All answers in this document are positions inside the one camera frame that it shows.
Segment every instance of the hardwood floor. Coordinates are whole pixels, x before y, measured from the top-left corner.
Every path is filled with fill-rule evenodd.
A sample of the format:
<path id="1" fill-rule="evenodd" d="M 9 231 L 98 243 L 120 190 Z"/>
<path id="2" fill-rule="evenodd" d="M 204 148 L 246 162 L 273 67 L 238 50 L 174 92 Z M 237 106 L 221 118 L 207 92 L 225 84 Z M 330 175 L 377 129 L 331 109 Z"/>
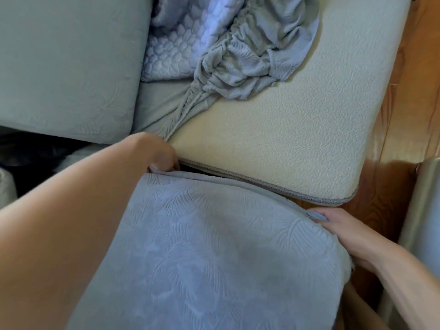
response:
<path id="1" fill-rule="evenodd" d="M 393 241 L 399 238 L 414 188 L 416 164 L 440 155 L 439 9 L 440 0 L 416 0 L 411 5 L 359 191 L 342 206 Z M 353 283 L 375 308 L 382 292 L 377 278 L 356 269 Z"/>

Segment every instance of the person's right hand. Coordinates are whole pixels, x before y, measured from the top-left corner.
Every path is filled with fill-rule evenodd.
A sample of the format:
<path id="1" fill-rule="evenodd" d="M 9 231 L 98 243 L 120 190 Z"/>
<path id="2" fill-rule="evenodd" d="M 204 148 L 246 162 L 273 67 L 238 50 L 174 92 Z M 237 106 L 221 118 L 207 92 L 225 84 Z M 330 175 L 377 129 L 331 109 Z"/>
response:
<path id="1" fill-rule="evenodd" d="M 328 222 L 320 220 L 315 220 L 315 222 L 335 234 L 355 263 L 368 271 L 375 272 L 374 265 L 380 255 L 395 245 L 343 209 L 315 208 L 310 210 L 327 217 Z"/>

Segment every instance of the textured cream fabric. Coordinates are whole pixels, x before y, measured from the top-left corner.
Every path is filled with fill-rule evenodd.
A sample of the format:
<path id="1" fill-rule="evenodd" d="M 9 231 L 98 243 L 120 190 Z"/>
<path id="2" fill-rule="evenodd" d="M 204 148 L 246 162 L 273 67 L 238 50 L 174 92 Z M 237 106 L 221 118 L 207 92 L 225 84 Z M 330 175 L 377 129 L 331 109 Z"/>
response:
<path id="1" fill-rule="evenodd" d="M 290 82 L 221 99 L 170 142 L 191 165 L 323 204 L 355 193 L 410 0 L 319 0 L 322 23 Z"/>

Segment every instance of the black object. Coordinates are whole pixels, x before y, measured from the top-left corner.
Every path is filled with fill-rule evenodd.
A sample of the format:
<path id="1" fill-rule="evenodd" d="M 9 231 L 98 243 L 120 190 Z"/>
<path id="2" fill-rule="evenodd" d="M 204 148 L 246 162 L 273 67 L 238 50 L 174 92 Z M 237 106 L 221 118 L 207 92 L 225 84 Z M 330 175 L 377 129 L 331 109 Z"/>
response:
<path id="1" fill-rule="evenodd" d="M 0 135 L 0 167 L 14 176 L 20 197 L 51 177 L 53 169 L 67 155 L 87 144 L 29 132 Z"/>

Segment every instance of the gray fabric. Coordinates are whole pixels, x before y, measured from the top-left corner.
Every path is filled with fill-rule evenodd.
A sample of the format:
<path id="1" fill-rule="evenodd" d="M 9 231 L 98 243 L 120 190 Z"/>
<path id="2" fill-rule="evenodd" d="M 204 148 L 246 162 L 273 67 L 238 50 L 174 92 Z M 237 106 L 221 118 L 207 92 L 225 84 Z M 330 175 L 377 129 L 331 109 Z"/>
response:
<path id="1" fill-rule="evenodd" d="M 208 1 L 198 0 L 203 4 L 208 2 L 206 7 L 212 7 L 215 12 L 216 2 L 219 0 Z M 175 14 L 172 5 L 172 2 L 161 5 L 161 9 L 167 9 L 163 12 L 170 17 Z M 179 18 L 183 18 L 183 23 L 199 27 L 196 23 L 200 21 L 189 21 L 188 16 L 194 14 L 189 11 Z M 225 23 L 219 21 L 210 25 L 224 28 Z M 178 53 L 181 42 L 174 39 L 179 30 L 185 36 L 194 31 L 194 28 L 180 29 L 182 25 L 185 27 L 184 24 L 169 22 L 174 25 L 174 29 L 164 31 L 162 28 L 159 38 L 154 36 L 159 35 L 158 31 L 152 31 L 154 34 L 149 37 L 149 44 L 155 41 L 157 47 L 147 46 L 142 79 L 150 81 L 184 78 L 188 74 L 192 75 L 192 72 L 194 79 L 186 91 L 179 93 L 179 99 L 173 99 L 170 105 L 164 104 L 159 109 L 154 109 L 154 117 L 145 113 L 146 110 L 152 110 L 149 99 L 155 100 L 153 96 L 164 94 L 166 87 L 163 86 L 163 91 L 155 91 L 154 84 L 142 84 L 133 128 L 133 131 L 157 133 L 165 139 L 191 116 L 211 106 L 220 95 L 229 99 L 248 99 L 278 80 L 287 80 L 302 63 L 315 38 L 319 23 L 318 3 L 316 0 L 248 0 L 229 30 L 212 46 L 206 48 L 206 45 L 197 44 L 197 40 L 184 39 L 187 44 L 195 44 L 197 47 L 186 46 L 184 49 L 185 52 L 190 51 L 191 58 L 198 59 L 194 68 L 192 62 L 183 61 L 185 55 Z M 152 96 L 145 99 L 147 92 L 152 93 Z"/>
<path id="2" fill-rule="evenodd" d="M 2 0 L 0 125 L 114 143 L 131 129 L 152 0 Z"/>
<path id="3" fill-rule="evenodd" d="M 250 184 L 146 174 L 67 329 L 330 329 L 351 261 L 310 216 Z"/>

